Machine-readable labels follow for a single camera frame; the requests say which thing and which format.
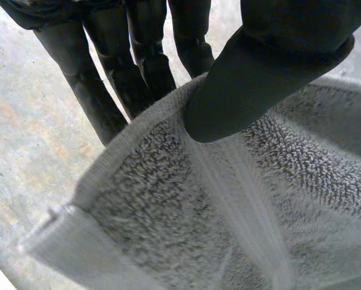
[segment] gloved hand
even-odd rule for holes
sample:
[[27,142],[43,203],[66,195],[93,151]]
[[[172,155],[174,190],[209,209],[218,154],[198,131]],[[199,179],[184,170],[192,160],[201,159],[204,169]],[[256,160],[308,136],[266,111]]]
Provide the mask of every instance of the gloved hand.
[[361,26],[361,0],[242,0],[243,26],[227,42],[184,114],[192,138],[245,129],[338,65]]
[[[126,125],[103,85],[88,49],[85,27],[113,89],[131,118],[173,89],[163,53],[166,0],[0,0],[24,29],[33,30],[60,66],[104,145]],[[204,41],[210,0],[169,0],[180,60],[191,77],[214,59]],[[137,66],[130,53],[129,32]]]

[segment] towel fold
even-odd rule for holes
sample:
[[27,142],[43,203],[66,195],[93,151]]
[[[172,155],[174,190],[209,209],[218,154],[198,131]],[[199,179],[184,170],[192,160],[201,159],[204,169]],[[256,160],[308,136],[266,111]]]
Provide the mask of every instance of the towel fold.
[[203,80],[117,136],[27,252],[91,289],[361,289],[361,83],[200,144],[182,112]]

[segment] gray towel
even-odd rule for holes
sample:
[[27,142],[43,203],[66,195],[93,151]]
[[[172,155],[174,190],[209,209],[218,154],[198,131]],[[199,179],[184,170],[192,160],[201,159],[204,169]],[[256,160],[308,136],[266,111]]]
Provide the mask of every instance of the gray towel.
[[182,109],[203,80],[116,137],[27,252],[92,289],[361,289],[361,83],[200,144]]

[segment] concrete floor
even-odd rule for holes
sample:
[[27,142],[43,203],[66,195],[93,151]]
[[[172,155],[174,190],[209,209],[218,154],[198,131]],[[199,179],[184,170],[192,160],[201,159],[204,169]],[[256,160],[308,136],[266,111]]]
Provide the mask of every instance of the concrete floor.
[[[207,40],[215,56],[240,26],[239,1],[224,3],[212,1]],[[164,50],[180,86],[189,76],[175,52],[170,15],[164,34]],[[330,74],[361,79],[361,28],[356,38],[353,53]],[[100,67],[93,46],[91,51]],[[69,200],[80,175],[102,150],[57,65],[32,32],[19,28],[0,8],[0,268],[18,289],[79,289],[20,255],[16,246],[48,208]]]

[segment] finger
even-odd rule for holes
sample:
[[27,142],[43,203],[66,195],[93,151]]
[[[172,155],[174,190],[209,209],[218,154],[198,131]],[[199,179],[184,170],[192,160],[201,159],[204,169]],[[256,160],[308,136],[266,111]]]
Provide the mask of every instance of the finger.
[[[244,26],[228,41],[186,109],[184,120],[192,138],[209,142],[246,128],[346,58],[353,48],[351,33],[361,24],[361,1],[317,1],[316,8],[312,1],[300,3],[270,0],[264,6],[242,1]],[[281,7],[289,7],[291,14]],[[332,14],[332,7],[342,14]],[[326,26],[312,23],[326,18],[325,11],[332,15],[321,22]]]

